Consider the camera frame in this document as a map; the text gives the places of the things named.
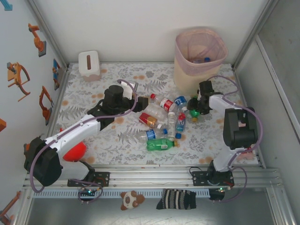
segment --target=blue bottle cap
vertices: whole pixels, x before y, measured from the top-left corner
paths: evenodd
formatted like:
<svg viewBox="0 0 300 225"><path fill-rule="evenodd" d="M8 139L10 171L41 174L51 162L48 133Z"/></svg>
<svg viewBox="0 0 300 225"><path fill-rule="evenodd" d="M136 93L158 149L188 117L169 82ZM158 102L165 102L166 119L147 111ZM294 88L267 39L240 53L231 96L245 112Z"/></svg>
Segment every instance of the blue bottle cap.
<svg viewBox="0 0 300 225"><path fill-rule="evenodd" d="M175 134L175 138L176 139L180 139L181 138L181 134L180 133Z"/></svg>

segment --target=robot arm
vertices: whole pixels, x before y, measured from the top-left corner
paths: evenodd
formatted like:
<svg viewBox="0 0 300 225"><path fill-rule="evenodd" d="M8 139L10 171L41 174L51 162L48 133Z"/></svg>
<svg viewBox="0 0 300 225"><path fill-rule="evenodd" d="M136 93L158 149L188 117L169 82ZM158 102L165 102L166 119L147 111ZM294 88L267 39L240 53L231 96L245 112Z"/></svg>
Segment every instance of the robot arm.
<svg viewBox="0 0 300 225"><path fill-rule="evenodd" d="M215 109L224 115L223 140L228 148L221 151L212 161L211 169L227 172L231 169L235 157L257 142L256 119L248 111L224 101L223 94L213 90L211 81L199 83L198 94L198 98L188 102L189 110L195 109L205 115Z"/></svg>
<svg viewBox="0 0 300 225"><path fill-rule="evenodd" d="M31 141L28 151L25 152L24 168L29 172L36 155L47 145L39 156L33 176L43 185L49 186L57 180L77 179L88 182L94 181L94 172L86 162L67 162L64 155L75 145L88 136L97 135L101 130L114 121L114 115L124 113L131 109L134 99L123 96L124 89L118 85L112 85L105 90L104 99L90 109L77 123L60 133L41 140L39 137ZM144 110L148 105L148 98L139 97L134 112Z"/></svg>

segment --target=black mounting plate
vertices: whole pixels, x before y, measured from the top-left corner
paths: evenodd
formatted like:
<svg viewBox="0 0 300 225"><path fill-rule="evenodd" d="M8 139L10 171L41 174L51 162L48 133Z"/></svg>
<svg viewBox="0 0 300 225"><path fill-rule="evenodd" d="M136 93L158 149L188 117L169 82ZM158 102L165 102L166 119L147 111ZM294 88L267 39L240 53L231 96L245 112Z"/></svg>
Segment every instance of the black mounting plate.
<svg viewBox="0 0 300 225"><path fill-rule="evenodd" d="M207 171L193 171L192 175L193 178L196 177L196 179L193 179L193 185L196 187L200 186L227 186L227 187L233 187L234 186L234 180L233 180L233 173L231 171L228 171L230 174L227 177L224 177L224 180L218 182L217 184L212 184L207 179Z"/></svg>
<svg viewBox="0 0 300 225"><path fill-rule="evenodd" d="M109 177L110 177L109 172L95 172L94 177L95 177L95 179L94 179L95 183L100 184L102 187L108 187ZM87 185L84 185L79 182L75 182L73 180L68 180L67 186L68 187L86 187Z"/></svg>

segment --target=table surface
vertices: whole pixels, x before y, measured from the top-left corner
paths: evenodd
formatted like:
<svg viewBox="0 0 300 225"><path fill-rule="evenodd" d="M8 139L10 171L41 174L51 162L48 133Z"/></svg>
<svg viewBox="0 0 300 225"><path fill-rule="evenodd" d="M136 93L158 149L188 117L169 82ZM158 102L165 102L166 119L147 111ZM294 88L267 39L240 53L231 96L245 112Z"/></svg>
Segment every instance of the table surface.
<svg viewBox="0 0 300 225"><path fill-rule="evenodd" d="M174 64L172 63L106 63L101 64L100 81L85 82L78 70L78 64L70 64L70 75L64 93L55 131L66 129L83 117L104 97L104 91L117 79L138 82L137 94L149 96L151 93L163 95L174 100L181 95L173 81ZM221 66L219 75L235 79L230 64ZM228 93L236 88L225 79L212 80L215 91ZM239 94L229 99L242 104ZM83 142L87 151L82 158L89 164L101 165L196 165L209 164L216 155L227 148L223 141L224 116L213 110L200 116L197 123L192 123L188 116L180 147L166 151L148 152L146 144L139 143L135 134L149 129L138 120L141 112L130 113L115 119L98 135L86 138ZM255 153L241 154L236 164L257 165Z"/></svg>

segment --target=blue bottle label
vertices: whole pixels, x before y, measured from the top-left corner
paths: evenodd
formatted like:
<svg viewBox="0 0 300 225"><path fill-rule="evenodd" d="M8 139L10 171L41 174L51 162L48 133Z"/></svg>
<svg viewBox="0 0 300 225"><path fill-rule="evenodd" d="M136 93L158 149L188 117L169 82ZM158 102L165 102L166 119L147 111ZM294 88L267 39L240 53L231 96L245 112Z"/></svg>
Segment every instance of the blue bottle label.
<svg viewBox="0 0 300 225"><path fill-rule="evenodd" d="M186 123L185 114L179 113L177 124L176 124L176 130L179 132L183 132L185 123Z"/></svg>
<svg viewBox="0 0 300 225"><path fill-rule="evenodd" d="M147 130L147 131L146 131L146 134L147 134L148 140L155 139L155 133L154 133L154 130L153 130L153 129Z"/></svg>
<svg viewBox="0 0 300 225"><path fill-rule="evenodd" d="M186 99L183 96L179 96L178 98L175 99L174 101L176 103L176 105L181 105L183 103L186 103Z"/></svg>

